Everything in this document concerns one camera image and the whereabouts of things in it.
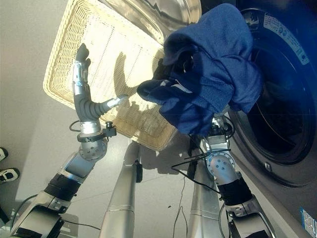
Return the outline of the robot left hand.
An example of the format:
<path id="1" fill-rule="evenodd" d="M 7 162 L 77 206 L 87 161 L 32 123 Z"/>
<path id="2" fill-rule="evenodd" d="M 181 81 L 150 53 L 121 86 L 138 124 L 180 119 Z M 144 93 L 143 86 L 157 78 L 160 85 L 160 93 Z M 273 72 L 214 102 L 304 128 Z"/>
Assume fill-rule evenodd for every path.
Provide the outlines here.
<path id="1" fill-rule="evenodd" d="M 127 95 L 123 94 L 102 103 L 93 102 L 88 84 L 88 69 L 91 63 L 88 56 L 89 50 L 82 43 L 76 53 L 72 76 L 74 105 L 81 122 L 98 120 L 127 98 Z"/>

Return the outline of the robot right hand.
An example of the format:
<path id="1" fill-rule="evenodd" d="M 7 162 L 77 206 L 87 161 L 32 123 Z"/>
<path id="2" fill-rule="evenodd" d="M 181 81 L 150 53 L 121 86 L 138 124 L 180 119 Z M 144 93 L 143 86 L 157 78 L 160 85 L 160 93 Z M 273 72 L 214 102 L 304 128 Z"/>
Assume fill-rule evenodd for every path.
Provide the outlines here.
<path id="1" fill-rule="evenodd" d="M 158 66 L 153 73 L 153 80 L 167 80 L 170 78 L 173 65 L 164 65 L 163 58 L 159 59 Z"/>

